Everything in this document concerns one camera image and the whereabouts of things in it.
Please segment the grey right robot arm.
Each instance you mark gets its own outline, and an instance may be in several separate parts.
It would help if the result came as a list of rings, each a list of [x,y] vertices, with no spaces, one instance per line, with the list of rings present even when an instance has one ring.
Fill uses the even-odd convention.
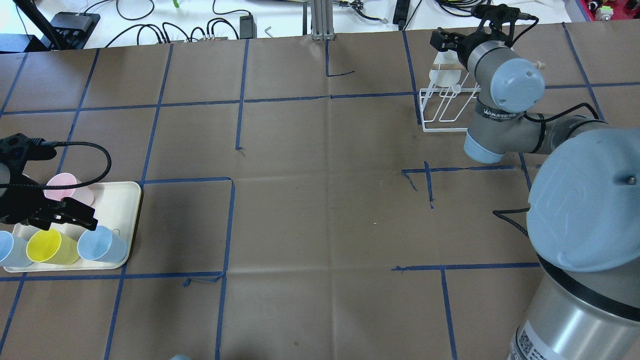
[[[544,275],[508,359],[621,360],[639,340],[639,130],[573,110],[528,115],[545,82],[512,37],[499,26],[430,37],[481,89],[465,153],[484,164],[521,151],[547,157],[526,212]]]

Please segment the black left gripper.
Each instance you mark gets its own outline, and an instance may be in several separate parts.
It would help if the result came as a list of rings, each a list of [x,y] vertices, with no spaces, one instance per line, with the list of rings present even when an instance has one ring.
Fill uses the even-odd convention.
[[[18,224],[27,220],[28,225],[39,230],[50,230],[53,224],[71,224],[94,231],[98,227],[95,210],[90,205],[71,197],[46,200],[41,185],[32,178],[20,174],[11,175],[7,167],[0,169],[1,184],[18,185],[3,187],[0,196],[0,222]],[[37,213],[48,201],[48,213]]]

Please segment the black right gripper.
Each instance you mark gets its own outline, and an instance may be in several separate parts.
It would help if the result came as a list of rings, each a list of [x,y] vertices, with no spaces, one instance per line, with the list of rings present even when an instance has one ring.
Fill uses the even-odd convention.
[[[430,35],[430,46],[441,53],[455,51],[460,63],[468,63],[475,48],[491,40],[491,34],[484,30],[476,30],[469,35],[464,35],[438,27]]]

